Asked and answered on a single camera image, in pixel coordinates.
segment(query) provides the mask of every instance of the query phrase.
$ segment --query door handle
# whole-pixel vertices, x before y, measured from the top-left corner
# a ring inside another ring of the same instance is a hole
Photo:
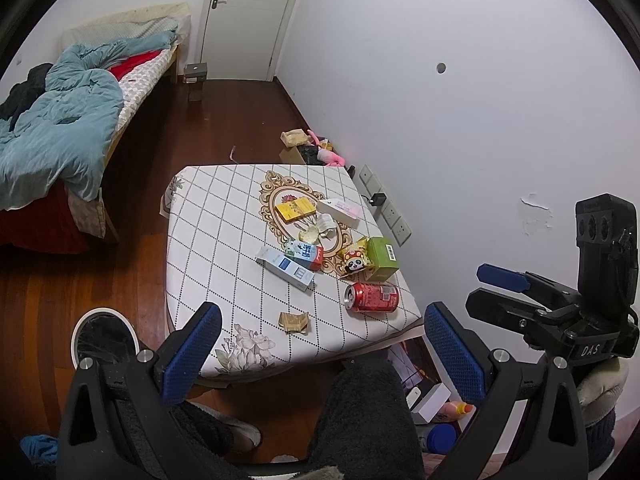
[[[213,0],[211,3],[211,8],[215,9],[218,4],[226,4],[226,0]]]

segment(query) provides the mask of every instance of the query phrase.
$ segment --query person's hand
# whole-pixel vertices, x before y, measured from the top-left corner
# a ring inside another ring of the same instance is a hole
[[[613,409],[628,375],[626,360],[613,357],[597,365],[578,384],[578,400],[587,428],[602,420]]]

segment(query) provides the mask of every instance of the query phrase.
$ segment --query door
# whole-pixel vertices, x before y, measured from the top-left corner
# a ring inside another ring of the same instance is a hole
[[[211,0],[202,47],[207,78],[266,80],[287,1]]]

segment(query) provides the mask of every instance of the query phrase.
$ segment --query metal bolt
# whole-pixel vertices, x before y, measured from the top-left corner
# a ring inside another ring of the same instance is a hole
[[[510,358],[511,356],[509,355],[509,352],[507,352],[506,350],[503,350],[502,348],[498,348],[497,350],[494,350],[494,359],[499,363],[505,363]]]
[[[154,358],[154,353],[152,350],[145,349],[138,352],[136,359],[141,363],[148,363],[151,359]]]
[[[80,361],[80,368],[82,368],[82,370],[88,370],[89,368],[91,368],[94,365],[94,360],[91,359],[90,357],[85,357],[84,359],[82,359],[82,361]]]
[[[556,365],[556,368],[564,370],[566,368],[566,359],[558,355],[554,357],[554,364]]]

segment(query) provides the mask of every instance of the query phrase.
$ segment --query table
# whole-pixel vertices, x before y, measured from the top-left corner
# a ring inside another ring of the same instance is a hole
[[[344,168],[190,166],[172,180],[171,193],[166,206],[168,329],[182,328],[203,301],[222,311],[222,334],[200,372],[205,384],[255,380],[294,364],[372,351],[424,333],[401,272],[390,280],[400,289],[395,312],[356,314],[342,303],[350,282],[338,277],[337,252],[352,240],[381,235]],[[255,261],[264,245],[282,250],[287,240],[297,239],[300,229],[284,224],[274,206],[302,196],[340,198],[360,206],[353,229],[338,224],[332,240],[322,239],[323,269],[306,292]],[[278,326],[280,312],[309,312],[308,333],[285,333]]]

